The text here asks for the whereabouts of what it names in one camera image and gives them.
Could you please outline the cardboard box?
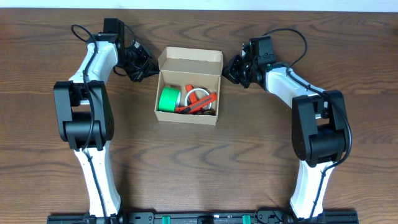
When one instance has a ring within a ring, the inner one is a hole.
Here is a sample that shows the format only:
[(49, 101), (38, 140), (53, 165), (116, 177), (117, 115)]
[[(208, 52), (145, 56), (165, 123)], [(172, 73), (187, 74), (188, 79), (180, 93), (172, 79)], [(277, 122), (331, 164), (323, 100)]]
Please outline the cardboard box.
[(192, 93), (199, 100), (209, 94), (219, 95), (221, 86), (221, 72), (223, 68), (223, 53), (218, 50), (188, 49), (182, 47), (166, 47), (159, 57), (159, 81), (155, 100), (155, 115), (159, 121), (178, 123), (215, 125), (218, 120), (219, 99), (211, 103), (211, 115), (178, 114), (162, 111), (160, 99), (165, 88), (173, 88), (180, 97), (175, 96), (173, 102), (176, 107), (189, 102), (185, 86), (192, 85), (199, 89)]

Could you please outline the green tape roll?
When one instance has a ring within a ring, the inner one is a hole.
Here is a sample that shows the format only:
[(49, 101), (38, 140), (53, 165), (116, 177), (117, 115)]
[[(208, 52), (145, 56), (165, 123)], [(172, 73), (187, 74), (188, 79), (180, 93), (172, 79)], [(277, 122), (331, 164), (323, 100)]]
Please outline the green tape roll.
[(159, 98), (158, 110), (174, 113), (175, 109), (179, 107), (181, 95), (180, 89), (165, 87)]

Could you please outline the white tape roll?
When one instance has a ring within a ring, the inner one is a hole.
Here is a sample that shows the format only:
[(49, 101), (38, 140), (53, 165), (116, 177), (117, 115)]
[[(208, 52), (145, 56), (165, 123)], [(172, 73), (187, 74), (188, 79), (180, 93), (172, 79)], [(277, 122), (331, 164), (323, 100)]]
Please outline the white tape roll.
[(204, 93), (205, 96), (210, 95), (210, 93), (208, 91), (206, 91), (205, 89), (202, 89), (202, 88), (194, 88), (192, 90), (189, 90), (185, 96), (184, 106), (188, 106), (188, 99), (189, 99), (190, 95), (196, 91), (200, 91), (200, 92)]

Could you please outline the correction tape dispenser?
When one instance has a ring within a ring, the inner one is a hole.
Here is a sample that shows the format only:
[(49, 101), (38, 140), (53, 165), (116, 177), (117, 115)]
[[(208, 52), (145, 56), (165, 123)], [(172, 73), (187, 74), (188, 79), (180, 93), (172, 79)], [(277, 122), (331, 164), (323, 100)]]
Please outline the correction tape dispenser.
[(214, 116), (215, 110), (213, 110), (213, 109), (200, 110), (200, 111), (196, 112), (196, 115)]

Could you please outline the orange lighter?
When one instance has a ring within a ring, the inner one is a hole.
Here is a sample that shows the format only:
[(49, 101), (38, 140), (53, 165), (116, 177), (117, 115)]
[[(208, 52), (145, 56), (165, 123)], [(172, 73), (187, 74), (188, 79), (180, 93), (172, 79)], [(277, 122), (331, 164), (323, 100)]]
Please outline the orange lighter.
[(198, 98), (197, 98), (197, 96), (195, 94), (195, 90), (194, 90), (193, 85), (188, 84), (188, 85), (185, 86), (185, 89), (187, 91), (187, 94), (185, 96), (185, 105), (187, 106), (189, 103), (190, 104), (196, 103), (198, 101)]

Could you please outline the orange utility knife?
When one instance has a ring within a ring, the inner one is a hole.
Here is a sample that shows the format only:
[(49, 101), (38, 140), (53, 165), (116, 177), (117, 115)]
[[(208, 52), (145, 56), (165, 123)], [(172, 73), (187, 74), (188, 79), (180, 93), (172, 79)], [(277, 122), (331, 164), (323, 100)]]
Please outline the orange utility knife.
[(203, 107), (214, 102), (216, 99), (217, 99), (216, 93), (212, 93), (209, 96), (206, 96), (188, 106), (175, 108), (174, 112), (179, 114), (193, 114), (200, 111)]

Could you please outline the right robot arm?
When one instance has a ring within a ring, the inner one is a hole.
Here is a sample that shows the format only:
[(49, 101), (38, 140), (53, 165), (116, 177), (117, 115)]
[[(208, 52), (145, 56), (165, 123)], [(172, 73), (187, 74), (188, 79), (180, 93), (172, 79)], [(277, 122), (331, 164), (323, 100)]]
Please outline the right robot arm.
[(300, 161), (290, 207), (296, 222), (322, 223), (323, 198), (333, 169), (347, 157), (352, 133), (343, 94), (326, 91), (278, 62), (268, 35), (254, 37), (223, 69), (223, 76), (247, 88), (256, 83), (292, 110), (292, 146)]

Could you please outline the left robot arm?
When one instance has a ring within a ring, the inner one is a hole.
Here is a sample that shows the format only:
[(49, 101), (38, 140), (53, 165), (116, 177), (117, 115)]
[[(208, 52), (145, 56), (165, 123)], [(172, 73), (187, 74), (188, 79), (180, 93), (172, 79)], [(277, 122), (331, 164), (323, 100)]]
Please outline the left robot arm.
[(106, 91), (118, 68), (132, 82), (159, 73), (152, 54), (136, 40), (125, 44), (129, 26), (118, 18), (105, 18), (103, 31), (84, 41), (86, 56), (77, 72), (53, 87), (58, 131), (78, 158), (88, 189), (90, 208), (85, 223), (122, 223), (121, 197), (110, 161), (114, 118)]

